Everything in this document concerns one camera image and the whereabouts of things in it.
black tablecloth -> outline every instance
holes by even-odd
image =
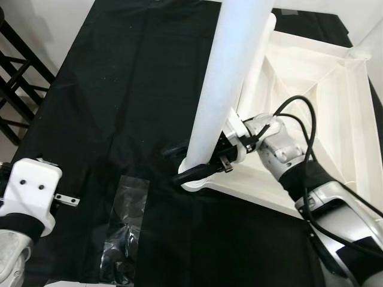
[[[26,286],[98,281],[120,175],[151,182],[138,287],[323,286],[303,221],[168,182],[177,165],[160,151],[190,137],[219,9],[95,1],[14,158],[43,154],[63,170],[59,192],[81,196],[77,209],[58,210],[56,228],[35,247]],[[277,30],[351,46],[336,16],[275,14]]]

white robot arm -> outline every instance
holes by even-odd
[[[56,193],[62,172],[55,164],[24,158],[12,169],[0,167],[10,171],[0,201],[0,286],[19,287],[33,246],[56,223],[50,212],[53,201],[76,206],[79,199]]]
[[[281,113],[294,100],[303,100],[309,107],[310,138],[297,117]],[[300,123],[308,142],[306,151],[289,136],[282,116]],[[244,154],[257,151],[264,166],[310,223],[311,242],[327,269],[339,277],[349,278],[353,286],[383,286],[383,280],[374,285],[379,281],[377,278],[383,276],[383,213],[332,178],[318,163],[312,152],[316,119],[309,100],[295,96],[272,115],[261,114],[243,123],[238,120],[232,115],[229,117],[230,127],[224,128],[208,164],[180,173],[174,182],[190,185],[190,181],[197,182],[215,172],[230,172],[231,162],[243,160]]]
[[[259,115],[245,122],[251,135],[265,124],[270,128],[255,150],[312,226],[311,242],[324,265],[354,286],[383,286],[382,219],[363,208],[357,202],[363,199],[333,179],[315,156],[305,166],[305,153],[280,117]]]

white cylinder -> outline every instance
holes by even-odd
[[[183,169],[210,161],[254,53],[262,43],[273,0],[222,3]]]
[[[270,34],[274,30],[275,24],[275,15],[270,13],[268,23],[262,33],[261,44],[254,54],[249,71],[244,79],[241,96],[239,97],[237,114],[241,120],[246,120],[247,118],[255,116],[251,114],[251,107],[253,106],[253,102],[257,99],[257,83],[262,69],[263,60],[265,59],[265,52],[269,43]]]

cable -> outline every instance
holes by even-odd
[[[288,117],[288,118],[293,118],[294,120],[296,120],[299,125],[300,125],[300,128],[302,129],[302,132],[303,132],[303,135],[305,136],[305,140],[306,140],[306,143],[307,143],[307,146],[309,145],[309,136],[307,135],[307,131],[306,131],[306,128],[305,128],[305,125],[302,123],[302,121],[300,120],[300,118],[296,117],[295,115],[291,115],[291,114],[279,114],[280,117]],[[314,151],[311,152],[311,156],[312,156],[312,159],[314,161],[318,161],[315,154],[314,154]]]
[[[263,136],[263,134],[266,133],[266,131],[269,129],[269,127],[270,127],[269,124],[265,124],[265,126],[261,129],[261,131],[256,135],[256,138],[260,139],[261,136]]]
[[[314,107],[312,106],[311,102],[303,97],[303,96],[293,96],[289,99],[287,99],[274,113],[274,115],[278,116],[280,115],[281,111],[289,104],[291,103],[292,101],[294,100],[302,100],[304,101],[306,104],[307,104],[307,107],[309,108],[310,110],[310,114],[311,114],[311,135],[310,135],[310,139],[309,139],[309,142],[308,142],[308,147],[307,147],[307,151],[306,151],[306,155],[305,155],[305,159],[303,161],[303,164],[305,165],[305,173],[307,174],[307,163],[309,161],[309,155],[311,154],[312,152],[312,146],[314,145],[314,140],[315,140],[315,132],[316,132],[316,129],[317,129],[317,118],[315,116],[315,111],[314,111]],[[308,190],[307,188],[305,187],[305,192],[303,194],[303,202],[304,202],[304,208],[305,208],[305,212],[307,214],[307,217],[309,219],[309,222],[315,227],[315,229],[317,229],[319,232],[323,233],[324,235],[328,236],[329,238],[347,246],[347,247],[350,247],[350,248],[353,248],[357,251],[360,251],[362,253],[365,253],[365,254],[368,254],[370,256],[373,256],[373,257],[377,257],[377,258],[380,258],[380,259],[383,259],[383,254],[382,253],[379,253],[377,251],[374,251],[374,250],[371,250],[369,248],[364,248],[358,244],[355,244],[353,242],[349,242],[347,240],[345,240],[344,238],[341,238],[340,236],[338,235],[335,235],[333,234],[332,232],[326,230],[325,228],[323,228],[322,226],[320,226],[315,218],[312,216],[312,213],[311,213],[311,210],[309,208],[309,204],[308,204]],[[373,207],[373,209],[375,212],[376,210],[378,211],[377,214],[380,214],[380,211],[378,209],[376,209],[375,207]]]
[[[383,212],[381,212],[379,209],[374,207],[374,205],[370,204],[367,200],[362,198],[359,194],[357,194],[355,191],[344,185],[343,183],[339,182],[339,184],[347,190],[350,194],[352,194],[354,197],[356,197],[359,201],[361,201],[365,206],[367,206],[369,209],[374,211],[377,215],[379,215],[381,218],[383,218]]]

plastic sheet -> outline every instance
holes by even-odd
[[[149,181],[143,179],[120,178],[101,258],[101,282],[134,286],[139,232],[148,187]]]

